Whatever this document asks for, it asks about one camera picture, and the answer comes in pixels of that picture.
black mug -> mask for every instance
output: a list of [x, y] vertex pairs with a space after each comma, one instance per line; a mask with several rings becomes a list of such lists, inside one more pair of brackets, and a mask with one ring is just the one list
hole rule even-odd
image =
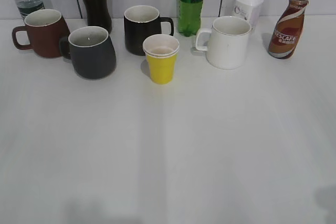
[[126, 49], [135, 55], [145, 55], [142, 44], [154, 34], [161, 34], [161, 22], [169, 22], [170, 35], [174, 35], [174, 23], [171, 18], [160, 17], [159, 10], [149, 5], [137, 5], [128, 8], [124, 13]]

dark liquid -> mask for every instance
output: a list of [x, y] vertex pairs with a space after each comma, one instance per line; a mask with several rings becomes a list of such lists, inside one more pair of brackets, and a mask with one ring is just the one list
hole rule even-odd
[[83, 0], [88, 14], [89, 26], [100, 26], [109, 33], [112, 31], [112, 21], [107, 9], [106, 0]]

brown mug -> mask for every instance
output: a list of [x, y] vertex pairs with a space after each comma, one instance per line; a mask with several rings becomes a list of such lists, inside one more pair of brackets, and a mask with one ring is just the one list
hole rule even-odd
[[[30, 44], [17, 42], [16, 33], [27, 31]], [[25, 18], [25, 26], [15, 27], [12, 31], [14, 46], [20, 50], [33, 49], [44, 58], [60, 57], [58, 42], [60, 38], [69, 36], [70, 31], [62, 14], [53, 9], [37, 10]]]

cup rim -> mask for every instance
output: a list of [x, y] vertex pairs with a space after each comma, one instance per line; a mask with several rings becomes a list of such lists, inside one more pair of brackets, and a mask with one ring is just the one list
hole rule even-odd
[[[50, 23], [50, 24], [48, 24], [48, 25], [42, 25], [42, 26], [34, 26], [34, 25], [31, 25], [31, 24], [28, 24], [28, 23], [27, 23], [26, 20], [27, 20], [28, 17], [31, 17], [31, 16], [33, 16], [33, 15], [36, 14], [36, 13], [45, 12], [45, 11], [50, 11], [50, 10], [53, 11], [53, 12], [57, 12], [57, 13], [59, 14], [59, 18], [58, 18], [56, 21], [54, 21], [54, 22], [52, 22], [52, 23]], [[46, 27], [46, 26], [51, 26], [51, 25], [53, 25], [53, 24], [59, 22], [59, 21], [61, 20], [61, 18], [62, 18], [62, 13], [61, 13], [60, 11], [58, 11], [58, 10], [55, 10], [55, 9], [42, 9], [42, 10], [36, 10], [35, 12], [29, 13], [29, 14], [25, 17], [24, 23], [25, 23], [25, 25], [27, 25], [27, 26], [31, 26], [31, 27]]]
[[[72, 42], [70, 41], [71, 36], [73, 36], [75, 33], [78, 33], [80, 30], [85, 30], [85, 29], [88, 29], [88, 28], [98, 28], [98, 29], [100, 29], [100, 30], [103, 30], [103, 31], [105, 32], [105, 34], [106, 34], [105, 39], [104, 39], [103, 41], [101, 41], [101, 42], [99, 42], [99, 43], [97, 43], [97, 44], [91, 45], [91, 46], [79, 46], [79, 45], [76, 45], [76, 44], [74, 44], [74, 43], [72, 43]], [[69, 41], [69, 43], [72, 44], [74, 47], [89, 48], [89, 47], [95, 47], [95, 46], [98, 46], [98, 45], [104, 43], [104, 42], [108, 39], [108, 37], [109, 37], [109, 32], [108, 32], [105, 28], [102, 28], [102, 27], [100, 27], [100, 26], [85, 26], [85, 27], [81, 27], [81, 28], [78, 28], [78, 29], [74, 30], [74, 31], [69, 35], [69, 37], [68, 37], [68, 41]]]
[[[132, 19], [130, 19], [129, 17], [127, 17], [127, 15], [126, 15], [126, 12], [127, 12], [127, 11], [129, 11], [129, 10], [131, 10], [131, 9], [133, 9], [133, 8], [136, 8], [136, 7], [144, 7], [144, 6], [145, 6], [145, 7], [150, 7], [150, 8], [152, 8], [152, 9], [156, 10], [156, 13], [157, 13], [156, 17], [153, 18], [153, 19], [151, 19], [151, 20], [141, 21], [141, 22], [132, 20]], [[125, 10], [125, 12], [124, 12], [124, 17], [125, 17], [127, 20], [129, 20], [130, 22], [138, 23], [138, 24], [152, 22], [152, 21], [156, 20], [159, 16], [160, 16], [160, 12], [159, 12], [159, 10], [158, 10], [157, 8], [155, 8], [154, 6], [151, 6], [151, 5], [134, 5], [134, 6], [131, 6], [131, 7], [127, 8], [127, 9]]]
[[[174, 39], [177, 41], [177, 48], [176, 48], [174, 51], [170, 52], [169, 54], [156, 54], [156, 55], [155, 55], [155, 54], [151, 54], [151, 53], [145, 48], [144, 44], [145, 44], [146, 40], [150, 39], [151, 37], [156, 37], [156, 36], [164, 36], [164, 37], [171, 37], [171, 38], [174, 38]], [[171, 36], [171, 35], [169, 35], [169, 34], [154, 34], [154, 35], [152, 35], [152, 36], [149, 36], [149, 37], [148, 37], [147, 39], [145, 39], [144, 42], [143, 42], [143, 51], [145, 52], [145, 54], [146, 54], [147, 56], [150, 56], [150, 57], [153, 57], [153, 58], [157, 58], [157, 59], [166, 59], [166, 58], [170, 58], [170, 57], [174, 56], [175, 54], [177, 54], [179, 50], [180, 50], [180, 42], [179, 42], [179, 40], [176, 39], [174, 36]]]
[[[233, 18], [233, 19], [236, 19], [236, 20], [239, 20], [239, 21], [243, 21], [245, 24], [247, 24], [247, 25], [249, 26], [249, 30], [248, 30], [247, 32], [243, 33], [243, 34], [228, 34], [228, 33], [224, 33], [224, 32], [222, 32], [222, 31], [218, 30], [218, 29], [215, 27], [215, 22], [216, 22], [217, 20], [220, 20], [220, 19], [228, 19], [228, 18]], [[251, 30], [252, 30], [252, 26], [251, 26], [251, 24], [250, 24], [248, 21], [246, 21], [246, 20], [244, 20], [244, 19], [242, 19], [242, 18], [239, 18], [239, 17], [235, 17], [235, 16], [222, 16], [222, 17], [218, 17], [218, 18], [216, 18], [216, 19], [213, 21], [212, 27], [213, 27], [217, 32], [219, 32], [220, 34], [224, 34], [224, 35], [227, 35], [227, 36], [233, 36], [233, 37], [243, 36], [243, 35], [249, 34], [249, 33], [251, 32]]]

mug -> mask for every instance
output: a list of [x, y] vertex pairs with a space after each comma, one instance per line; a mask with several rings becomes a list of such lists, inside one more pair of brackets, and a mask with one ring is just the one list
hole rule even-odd
[[[202, 33], [210, 34], [207, 47], [198, 45]], [[236, 69], [245, 62], [250, 33], [251, 25], [248, 21], [233, 16], [219, 17], [213, 22], [212, 29], [198, 30], [196, 49], [206, 51], [206, 58], [214, 67]]]
[[112, 40], [106, 29], [87, 26], [59, 40], [61, 54], [71, 59], [73, 68], [86, 79], [108, 76], [117, 64]]
[[[37, 10], [30, 13], [24, 20], [25, 26], [15, 27], [12, 31], [14, 46], [20, 50], [33, 49], [35, 53], [44, 58], [60, 57], [58, 41], [70, 34], [67, 23], [62, 14], [53, 9]], [[17, 42], [16, 33], [27, 31], [29, 45]]]
[[144, 56], [142, 44], [146, 38], [161, 34], [161, 22], [169, 22], [170, 35], [174, 35], [174, 23], [171, 18], [160, 17], [159, 10], [149, 5], [138, 5], [128, 8], [124, 13], [126, 49], [135, 55]]

